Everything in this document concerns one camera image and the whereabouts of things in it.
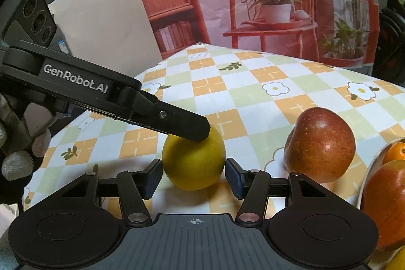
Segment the gloved left hand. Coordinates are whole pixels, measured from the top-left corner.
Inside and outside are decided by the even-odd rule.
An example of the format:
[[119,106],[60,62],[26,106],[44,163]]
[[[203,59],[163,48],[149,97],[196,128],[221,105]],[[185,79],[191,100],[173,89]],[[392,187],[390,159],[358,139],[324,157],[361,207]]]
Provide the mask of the gloved left hand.
[[55,121],[47,108],[1,95],[1,203],[21,200],[43,163]]

